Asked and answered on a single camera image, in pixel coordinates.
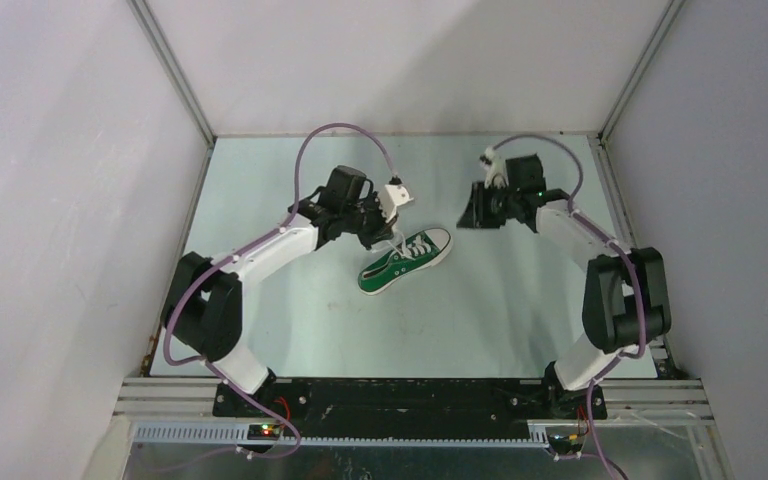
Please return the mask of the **green canvas sneaker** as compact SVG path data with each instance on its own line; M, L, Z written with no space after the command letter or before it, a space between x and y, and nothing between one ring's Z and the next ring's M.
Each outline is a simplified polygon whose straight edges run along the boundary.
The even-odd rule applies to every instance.
M403 242L392 246L385 254L361 270L357 277L357 284L360 291L367 295L376 295L404 277L441 263L453 247L452 234L441 227L427 228L424 230L428 231L431 239L440 248L439 254L430 260L390 260L389 255L391 250L414 235L412 234Z

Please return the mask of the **white shoelace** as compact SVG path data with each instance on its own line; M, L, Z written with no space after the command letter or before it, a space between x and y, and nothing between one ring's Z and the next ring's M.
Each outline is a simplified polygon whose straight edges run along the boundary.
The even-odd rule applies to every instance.
M440 248L431 239L427 230L420 231L394 247L390 260L430 260L440 253Z

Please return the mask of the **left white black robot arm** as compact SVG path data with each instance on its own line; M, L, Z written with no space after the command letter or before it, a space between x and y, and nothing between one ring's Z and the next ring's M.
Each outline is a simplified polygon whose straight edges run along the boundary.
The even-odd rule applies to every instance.
M291 262L342 235L371 249L395 236L400 208L412 196L398 176L381 187L361 171L339 165L323 186L295 196L279 225L221 257L191 251L177 263L162 310L158 347L170 366L199 362L238 391L252 416L276 403L273 372L246 345L244 297Z

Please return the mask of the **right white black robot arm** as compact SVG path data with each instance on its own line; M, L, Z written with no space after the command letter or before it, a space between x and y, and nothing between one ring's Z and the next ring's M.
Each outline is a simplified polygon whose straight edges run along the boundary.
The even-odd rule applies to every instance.
M550 189L532 154L503 159L489 147L486 176L471 186L459 229L527 226L567 253L585 274L582 335L545 369L535 403L555 418L592 407L598 384L624 359L642 357L671 328L664 260L652 247L632 248L588 217L573 196Z

